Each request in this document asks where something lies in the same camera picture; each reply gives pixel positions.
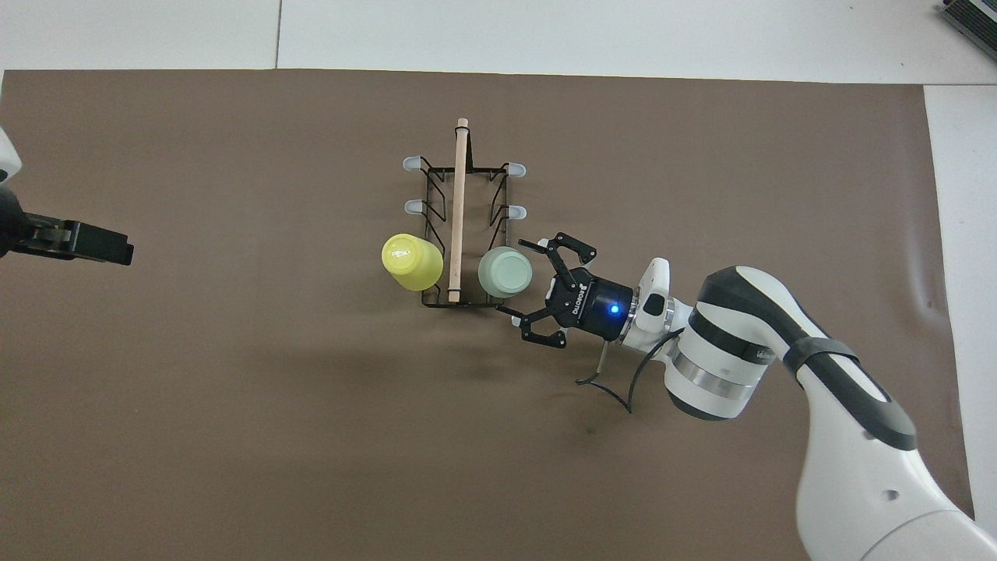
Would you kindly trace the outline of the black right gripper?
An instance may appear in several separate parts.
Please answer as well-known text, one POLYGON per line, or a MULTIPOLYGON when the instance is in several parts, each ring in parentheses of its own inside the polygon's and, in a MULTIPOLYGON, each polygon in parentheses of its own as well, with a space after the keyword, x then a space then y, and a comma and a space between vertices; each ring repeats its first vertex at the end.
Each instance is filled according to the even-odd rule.
POLYGON ((544 309, 523 313, 505 305, 496 306, 498 312, 519 320, 521 340, 544 347, 565 348, 566 335, 563 330, 556 330, 548 335, 533 331, 534 324, 546 317, 553 317, 562 328, 580 328, 585 333, 598 335, 602 340, 619 340, 627 326, 635 292, 633 288, 594 276, 588 269, 584 269, 597 256, 594 246, 566 233, 558 233, 549 239, 542 238, 538 242, 521 238, 519 245, 528 251, 545 255, 557 274, 571 273, 576 280, 576 290, 570 290, 569 284, 553 277, 551 290, 545 297, 544 309), (574 252, 583 267, 569 271, 560 256, 561 248, 574 252))

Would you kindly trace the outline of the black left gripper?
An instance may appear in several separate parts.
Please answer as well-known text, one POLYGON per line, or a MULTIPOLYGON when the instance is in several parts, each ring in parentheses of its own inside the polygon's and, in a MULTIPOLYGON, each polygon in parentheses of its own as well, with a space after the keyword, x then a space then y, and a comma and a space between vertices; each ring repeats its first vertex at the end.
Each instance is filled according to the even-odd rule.
POLYGON ((75 258, 131 266, 135 246, 128 235, 78 221, 25 214, 10 188, 1 188, 1 258, 22 244, 41 252, 74 252, 75 258))

